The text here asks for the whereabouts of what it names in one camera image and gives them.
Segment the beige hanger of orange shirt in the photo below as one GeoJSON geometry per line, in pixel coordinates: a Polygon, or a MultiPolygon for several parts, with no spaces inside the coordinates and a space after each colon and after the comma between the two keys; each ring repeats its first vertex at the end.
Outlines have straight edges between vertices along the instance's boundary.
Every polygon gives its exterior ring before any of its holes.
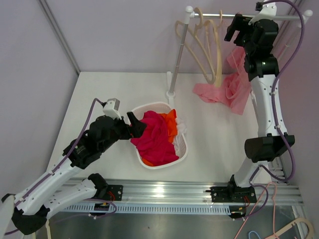
{"type": "Polygon", "coordinates": [[[205,29],[205,43],[208,53],[208,62],[212,74],[212,79],[206,80],[209,84],[213,84],[215,87],[221,87],[222,84],[222,53],[219,37],[219,29],[223,24],[222,10],[219,11],[219,24],[216,24],[213,20],[209,19],[204,23],[205,29]],[[214,42],[216,47],[216,62],[213,63],[212,51],[210,49],[211,44],[214,42]]]}

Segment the beige hanger of white shirt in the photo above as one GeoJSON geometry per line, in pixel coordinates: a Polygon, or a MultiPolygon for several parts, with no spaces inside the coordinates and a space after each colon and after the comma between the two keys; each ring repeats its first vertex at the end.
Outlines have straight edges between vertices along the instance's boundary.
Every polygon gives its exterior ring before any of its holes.
{"type": "MultiPolygon", "coordinates": [[[[207,71],[205,69],[205,65],[204,63],[201,62],[201,60],[199,59],[199,57],[196,55],[195,51],[192,49],[192,47],[186,42],[185,40],[185,46],[184,46],[184,49],[187,49],[187,51],[189,52],[189,54],[193,57],[193,60],[196,62],[197,66],[199,67],[203,77],[205,78],[205,80],[211,80],[212,79],[212,74],[211,74],[211,70],[210,70],[210,66],[209,66],[209,62],[208,62],[208,53],[207,53],[207,50],[206,50],[206,43],[205,43],[205,29],[204,29],[204,26],[199,29],[197,31],[197,34],[196,34],[196,38],[194,38],[194,29],[195,29],[195,26],[198,25],[200,23],[200,19],[199,18],[192,18],[189,22],[189,25],[188,25],[188,31],[187,31],[187,34],[186,34],[186,37],[187,36],[191,36],[191,38],[193,39],[193,41],[197,44],[198,48],[200,49],[201,53],[203,54],[203,57],[205,58],[206,60],[206,64],[209,68],[209,70],[207,71]]],[[[183,29],[183,26],[181,24],[178,24],[177,27],[174,26],[174,30],[175,30],[175,34],[176,36],[178,37],[179,41],[180,41],[180,36],[182,34],[182,29],[183,29]]],[[[215,64],[216,62],[216,47],[215,47],[215,44],[214,42],[211,44],[211,47],[210,47],[211,51],[212,51],[212,60],[213,60],[213,63],[215,64]]]]}

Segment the pink garment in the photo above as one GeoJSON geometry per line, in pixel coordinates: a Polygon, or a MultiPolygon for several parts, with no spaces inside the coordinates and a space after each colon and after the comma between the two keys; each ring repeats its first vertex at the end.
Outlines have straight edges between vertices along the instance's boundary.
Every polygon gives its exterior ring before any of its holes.
{"type": "Polygon", "coordinates": [[[251,92],[248,74],[238,75],[236,72],[226,75],[221,87],[210,84],[195,84],[193,93],[206,103],[222,103],[232,113],[242,115],[251,92]]]}

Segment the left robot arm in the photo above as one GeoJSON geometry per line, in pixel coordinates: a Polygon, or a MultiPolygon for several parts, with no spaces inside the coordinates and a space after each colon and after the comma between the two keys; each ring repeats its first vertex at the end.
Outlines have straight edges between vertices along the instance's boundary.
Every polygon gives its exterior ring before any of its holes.
{"type": "Polygon", "coordinates": [[[130,124],[122,117],[100,116],[84,127],[80,137],[63,150],[59,161],[24,191],[14,195],[11,220],[16,230],[30,235],[61,210],[82,200],[109,201],[114,197],[111,186],[98,173],[91,174],[69,190],[58,189],[70,178],[84,171],[90,164],[119,140],[143,135],[147,125],[133,112],[127,113],[130,124]]]}

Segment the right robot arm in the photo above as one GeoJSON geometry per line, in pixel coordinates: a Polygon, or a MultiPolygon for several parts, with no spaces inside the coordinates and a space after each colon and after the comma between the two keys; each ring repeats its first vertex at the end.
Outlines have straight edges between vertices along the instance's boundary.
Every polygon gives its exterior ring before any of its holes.
{"type": "Polygon", "coordinates": [[[294,135],[285,127],[279,101],[278,61],[271,53],[278,35],[278,25],[270,19],[252,18],[236,14],[227,28],[224,40],[230,41],[238,32],[234,44],[245,52],[244,69],[255,95],[255,113],[258,136],[244,144],[246,158],[240,169],[232,175],[227,189],[231,201],[239,201],[252,188],[252,180],[259,168],[291,149],[294,135]]]}

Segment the beige hanger on floor left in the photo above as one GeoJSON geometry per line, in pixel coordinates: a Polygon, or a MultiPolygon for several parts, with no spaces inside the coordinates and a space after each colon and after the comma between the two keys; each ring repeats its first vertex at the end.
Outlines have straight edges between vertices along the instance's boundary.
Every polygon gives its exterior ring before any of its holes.
{"type": "Polygon", "coordinates": [[[46,229],[46,233],[47,233],[47,239],[52,239],[49,220],[46,221],[45,229],[46,229]]]}

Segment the white perforated plastic basket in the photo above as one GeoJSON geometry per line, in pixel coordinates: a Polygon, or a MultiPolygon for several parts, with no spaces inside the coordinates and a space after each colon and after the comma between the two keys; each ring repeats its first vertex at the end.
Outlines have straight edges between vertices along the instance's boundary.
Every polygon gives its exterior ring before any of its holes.
{"type": "Polygon", "coordinates": [[[162,169],[182,162],[188,154],[186,126],[176,110],[167,103],[144,104],[132,110],[147,124],[141,138],[134,138],[137,159],[147,169],[162,169]]]}

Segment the metal clothes rack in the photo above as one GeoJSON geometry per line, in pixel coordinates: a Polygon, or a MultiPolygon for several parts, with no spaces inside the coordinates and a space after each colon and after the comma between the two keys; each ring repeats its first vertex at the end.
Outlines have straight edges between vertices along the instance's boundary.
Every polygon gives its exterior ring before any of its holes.
{"type": "MultiPolygon", "coordinates": [[[[277,3],[276,0],[268,0],[268,3],[271,2],[275,2],[277,3]]],[[[294,15],[277,15],[275,16],[274,20],[278,20],[278,21],[298,21],[299,25],[298,27],[301,29],[301,36],[300,36],[300,41],[302,41],[303,37],[304,37],[304,32],[305,32],[305,24],[307,23],[308,19],[313,15],[313,11],[308,9],[306,10],[304,13],[301,13],[300,10],[298,9],[298,7],[291,1],[289,0],[285,0],[284,3],[289,4],[294,10],[295,13],[297,14],[297,16],[294,15]]],[[[252,18],[254,17],[254,15],[246,15],[243,14],[245,17],[249,17],[252,18]]],[[[222,13],[222,17],[223,19],[231,19],[234,18],[235,14],[223,14],[222,13]]],[[[203,19],[204,18],[219,18],[219,13],[202,13],[200,9],[198,8],[193,8],[191,6],[187,6],[185,9],[185,16],[184,16],[184,21],[183,22],[179,22],[177,21],[175,23],[175,27],[178,26],[178,24],[181,24],[183,26],[182,29],[182,34],[180,36],[180,44],[179,44],[179,50],[178,50],[178,54],[176,57],[176,62],[175,62],[175,67],[174,67],[174,71],[173,72],[167,72],[166,74],[166,79],[167,79],[167,87],[168,90],[166,92],[166,98],[167,100],[172,103],[175,97],[175,84],[176,84],[176,80],[177,80],[177,75],[178,75],[178,71],[179,71],[179,65],[181,62],[181,58],[182,58],[182,52],[185,46],[185,39],[186,39],[186,34],[188,31],[188,25],[189,22],[192,18],[199,18],[200,19],[200,23],[198,25],[195,26],[194,29],[194,38],[196,38],[196,34],[197,31],[199,29],[201,29],[204,26],[204,22],[203,19]]]]}

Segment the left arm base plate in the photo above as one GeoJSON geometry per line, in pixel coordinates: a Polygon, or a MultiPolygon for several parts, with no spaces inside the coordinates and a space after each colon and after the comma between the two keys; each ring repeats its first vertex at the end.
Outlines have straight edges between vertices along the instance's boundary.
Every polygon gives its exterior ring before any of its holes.
{"type": "Polygon", "coordinates": [[[102,217],[116,212],[115,202],[120,202],[123,195],[123,185],[109,185],[105,192],[96,193],[90,200],[94,201],[92,216],[102,217]]]}

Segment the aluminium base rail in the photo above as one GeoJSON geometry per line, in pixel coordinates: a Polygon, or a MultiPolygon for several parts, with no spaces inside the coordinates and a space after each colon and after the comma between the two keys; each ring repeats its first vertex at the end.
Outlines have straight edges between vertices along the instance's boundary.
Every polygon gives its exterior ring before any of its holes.
{"type": "MultiPolygon", "coordinates": [[[[69,190],[83,180],[72,178],[59,188],[59,191],[69,190]]],[[[123,185],[123,195],[120,202],[115,202],[116,213],[140,214],[186,214],[186,215],[230,215],[230,206],[239,206],[237,203],[213,203],[209,193],[205,193],[212,186],[225,186],[224,183],[203,182],[161,182],[140,180],[111,180],[109,185],[123,185]]],[[[279,184],[271,185],[268,192],[255,189],[257,202],[250,205],[267,206],[273,202],[277,206],[298,207],[304,204],[297,186],[279,184]]],[[[60,212],[91,213],[94,201],[82,200],[60,212]]]]}

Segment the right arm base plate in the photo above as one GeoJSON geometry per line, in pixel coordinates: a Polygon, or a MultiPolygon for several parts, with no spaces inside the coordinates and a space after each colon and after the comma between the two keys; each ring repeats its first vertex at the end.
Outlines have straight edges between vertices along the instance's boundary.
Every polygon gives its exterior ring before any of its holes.
{"type": "Polygon", "coordinates": [[[237,203],[239,206],[230,206],[231,219],[239,219],[246,216],[250,205],[257,202],[253,187],[238,186],[212,186],[205,193],[209,193],[213,203],[237,203]]]}

